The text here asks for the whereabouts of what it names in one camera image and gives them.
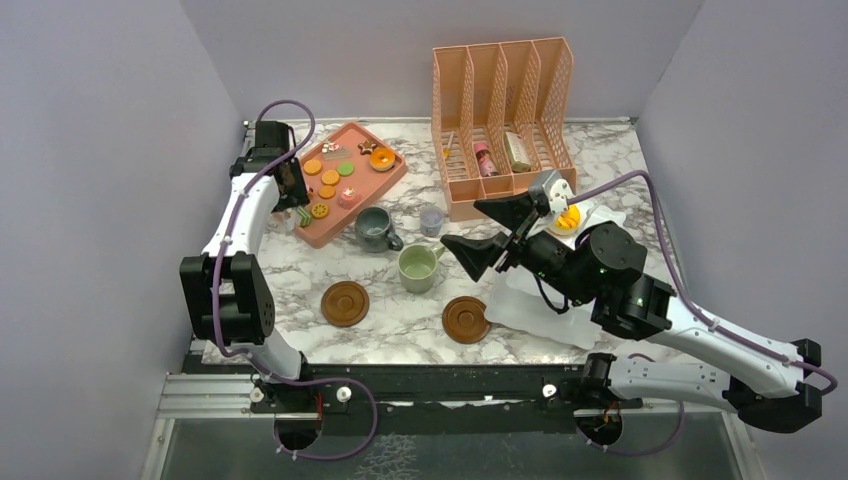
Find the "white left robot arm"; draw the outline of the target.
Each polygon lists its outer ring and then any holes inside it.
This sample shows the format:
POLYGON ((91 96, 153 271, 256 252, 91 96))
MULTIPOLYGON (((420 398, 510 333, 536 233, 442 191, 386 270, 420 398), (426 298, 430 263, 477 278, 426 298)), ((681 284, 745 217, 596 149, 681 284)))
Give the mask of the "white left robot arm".
POLYGON ((310 405, 315 386, 303 376, 302 352, 276 331, 274 298, 256 253, 272 212, 304 207, 309 200, 301 178, 233 177, 215 233, 199 255, 185 257, 179 267, 194 335, 213 343, 225 358, 246 359, 277 383, 277 398, 294 411, 310 405))

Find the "green layered cake slice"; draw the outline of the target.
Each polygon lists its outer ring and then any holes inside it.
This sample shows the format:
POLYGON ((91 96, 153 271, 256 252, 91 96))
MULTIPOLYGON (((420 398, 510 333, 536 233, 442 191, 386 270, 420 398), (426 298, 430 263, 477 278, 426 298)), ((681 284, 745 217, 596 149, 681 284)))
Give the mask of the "green layered cake slice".
POLYGON ((311 211, 304 206, 298 206, 296 208, 296 214, 298 217, 298 226, 300 228, 306 228, 313 222, 311 211))

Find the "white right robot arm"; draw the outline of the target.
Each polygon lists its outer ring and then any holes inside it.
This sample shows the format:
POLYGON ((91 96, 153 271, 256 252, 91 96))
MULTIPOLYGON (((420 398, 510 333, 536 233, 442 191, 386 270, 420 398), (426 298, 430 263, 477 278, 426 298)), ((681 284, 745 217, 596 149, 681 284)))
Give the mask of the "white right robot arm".
POLYGON ((664 398, 720 408, 773 433, 796 432, 821 416, 824 393, 806 381, 821 372, 817 343, 778 342, 706 315, 678 279, 664 283, 645 274, 646 248, 612 221, 564 243, 558 218, 586 200, 561 174, 546 171, 525 193, 475 202, 500 224, 498 234, 479 240, 446 235, 426 253, 433 259, 453 253, 473 280, 488 269, 521 267, 541 291, 560 294, 556 313, 591 304, 591 319, 605 332, 694 357, 691 364, 657 364, 593 354, 562 390, 579 407, 664 398))

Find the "yellow frosted donut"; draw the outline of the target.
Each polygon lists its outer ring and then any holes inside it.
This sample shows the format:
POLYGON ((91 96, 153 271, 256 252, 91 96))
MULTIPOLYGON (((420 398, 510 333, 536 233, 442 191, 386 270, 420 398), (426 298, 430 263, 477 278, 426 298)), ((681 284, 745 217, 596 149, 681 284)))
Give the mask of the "yellow frosted donut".
POLYGON ((577 205, 570 205, 563 211, 549 227, 549 230, 557 236, 575 235, 583 220, 583 214, 577 205))

